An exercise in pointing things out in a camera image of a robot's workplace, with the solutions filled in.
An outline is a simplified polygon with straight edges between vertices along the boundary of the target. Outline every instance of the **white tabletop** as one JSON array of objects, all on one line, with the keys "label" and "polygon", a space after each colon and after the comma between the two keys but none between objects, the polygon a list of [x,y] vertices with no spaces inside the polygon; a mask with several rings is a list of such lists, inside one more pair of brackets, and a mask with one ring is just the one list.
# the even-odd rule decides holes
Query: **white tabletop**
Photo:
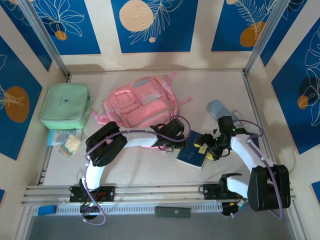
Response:
[{"label": "white tabletop", "polygon": [[[110,91],[146,76],[170,74],[168,71],[109,72],[73,75],[72,83],[85,83],[93,95],[93,109],[103,113],[102,102]],[[238,110],[246,119],[256,122],[247,94],[242,73],[239,71],[178,71],[172,88],[178,100],[192,96],[194,100],[180,108],[180,114],[188,119],[191,129],[199,133],[212,133],[218,123],[207,111],[207,104],[218,99],[231,112]],[[85,138],[81,148],[70,158],[64,158],[53,148],[43,185],[73,185],[83,176],[85,167],[85,140],[102,126],[90,116],[83,130]],[[254,126],[247,131],[258,133]],[[132,185],[200,184],[217,181],[224,173],[241,173],[249,176],[249,170],[236,153],[218,161],[206,159],[202,170],[178,161],[179,150],[164,153],[158,149],[129,147],[123,149],[104,170],[101,183]]]}]

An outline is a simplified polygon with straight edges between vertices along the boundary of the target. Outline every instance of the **mint green pouch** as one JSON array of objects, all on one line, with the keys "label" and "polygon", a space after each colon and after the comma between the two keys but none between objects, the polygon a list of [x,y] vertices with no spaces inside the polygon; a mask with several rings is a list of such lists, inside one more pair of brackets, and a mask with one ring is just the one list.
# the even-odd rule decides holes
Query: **mint green pouch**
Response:
[{"label": "mint green pouch", "polygon": [[49,88],[40,121],[52,130],[83,129],[92,107],[87,85],[59,83]]}]

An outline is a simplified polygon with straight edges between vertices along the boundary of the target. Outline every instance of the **wall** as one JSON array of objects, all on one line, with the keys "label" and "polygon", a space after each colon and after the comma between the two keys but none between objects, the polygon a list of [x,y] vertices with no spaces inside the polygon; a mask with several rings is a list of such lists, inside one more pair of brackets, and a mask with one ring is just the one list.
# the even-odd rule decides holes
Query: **wall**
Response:
[{"label": "wall", "polygon": [[[28,116],[28,118],[30,118],[30,123],[18,157],[15,160],[0,153],[0,189],[5,190],[5,194],[0,205],[0,239],[7,240],[11,239],[16,232],[16,227],[20,220],[19,214],[21,212],[21,201],[26,190],[26,186],[34,184],[37,172],[39,171],[40,162],[46,149],[48,131],[39,121],[39,114],[46,97],[46,92],[51,84],[64,82],[65,79],[54,64],[51,65],[48,71],[46,70],[42,62],[35,55],[34,51],[27,44],[23,36],[19,33],[17,28],[15,28],[15,25],[1,7],[0,22],[1,38],[9,45],[15,55],[19,57],[21,62],[26,66],[32,76],[42,87],[33,115],[30,113]],[[21,70],[18,63],[17,65],[10,67],[13,69],[14,74],[16,74],[15,77],[17,79],[20,78],[21,76],[19,76],[19,73]],[[6,76],[3,75],[3,72],[0,71],[0,84],[8,82],[8,79],[5,79],[5,77]],[[31,89],[31,91],[28,92],[30,105],[32,104],[33,91],[35,91],[35,89]],[[5,110],[5,107],[0,109],[1,114],[5,112],[8,114],[8,109]],[[7,116],[1,115],[0,122],[2,123],[3,121],[6,121],[6,119]],[[2,139],[5,137],[4,131],[8,127],[8,125],[1,125],[0,133]],[[11,135],[6,136],[8,139],[15,137]],[[1,144],[6,144],[6,141],[1,140]],[[15,147],[16,146],[13,145],[8,146],[10,149]]]},{"label": "wall", "polygon": [[[32,4],[68,70],[90,72],[242,69],[276,1],[36,0]],[[57,14],[45,9],[45,2],[57,14],[59,4],[75,12],[53,21]],[[262,9],[263,14],[256,14]]]},{"label": "wall", "polygon": [[[296,82],[302,82],[306,74],[305,70],[301,74],[296,71],[300,67],[306,67],[304,63],[307,51],[299,52],[297,47],[319,19],[319,10],[318,0],[308,0],[266,67],[259,60],[249,75],[259,107],[265,117],[264,121],[271,138],[273,151],[276,158],[289,169],[290,181],[311,239],[319,239],[320,234],[320,205],[311,188],[312,183],[320,180],[320,145],[310,148],[310,143],[318,138],[320,128],[316,125],[313,126],[313,132],[303,136],[305,141],[305,145],[303,145],[297,139],[294,140],[294,134],[292,133],[295,130],[292,127],[289,128],[288,124],[291,125],[292,121],[296,121],[298,125],[296,130],[302,133],[307,133],[310,129],[312,121],[311,106],[303,106],[302,109],[304,110],[299,108],[299,90],[296,87]],[[292,61],[290,57],[294,52],[295,55],[293,56],[301,53],[303,59],[296,57],[296,61],[302,61],[303,64],[288,67],[286,62],[288,59]],[[277,82],[284,83],[281,90],[282,94],[279,94],[278,87],[273,87],[276,86],[274,79]],[[287,106],[283,105],[283,99],[286,99],[288,104],[292,103],[291,109],[297,111],[295,114],[284,114],[286,111],[283,111],[283,109]],[[304,125],[301,120],[306,117],[308,121]]]}]

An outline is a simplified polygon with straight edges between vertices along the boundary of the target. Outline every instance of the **blue eraser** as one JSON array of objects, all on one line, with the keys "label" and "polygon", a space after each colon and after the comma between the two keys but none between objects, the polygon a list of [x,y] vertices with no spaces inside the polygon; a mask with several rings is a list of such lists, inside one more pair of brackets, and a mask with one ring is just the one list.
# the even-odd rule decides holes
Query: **blue eraser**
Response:
[{"label": "blue eraser", "polygon": [[38,216],[55,214],[56,211],[57,211],[56,205],[41,206],[41,207],[39,207],[39,210],[38,210]]}]

